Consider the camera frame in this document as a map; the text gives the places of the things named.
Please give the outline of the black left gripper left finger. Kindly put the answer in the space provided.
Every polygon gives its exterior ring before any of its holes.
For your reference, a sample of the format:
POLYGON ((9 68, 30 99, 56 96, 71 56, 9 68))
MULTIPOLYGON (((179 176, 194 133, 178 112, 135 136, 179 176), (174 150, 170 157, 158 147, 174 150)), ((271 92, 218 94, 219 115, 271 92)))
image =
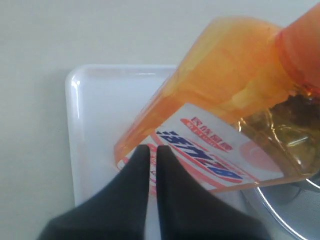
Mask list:
POLYGON ((139 145, 100 192, 51 219, 40 240, 143 240, 150 181, 150 149, 139 145))

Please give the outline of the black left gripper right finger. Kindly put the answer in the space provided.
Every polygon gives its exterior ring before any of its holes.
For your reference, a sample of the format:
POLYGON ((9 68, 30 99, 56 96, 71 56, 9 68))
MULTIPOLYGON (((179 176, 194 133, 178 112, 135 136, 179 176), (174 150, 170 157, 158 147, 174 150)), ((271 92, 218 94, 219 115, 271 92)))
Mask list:
POLYGON ((165 145, 156 153, 156 194, 163 240, 271 238, 260 221, 205 190, 165 145))

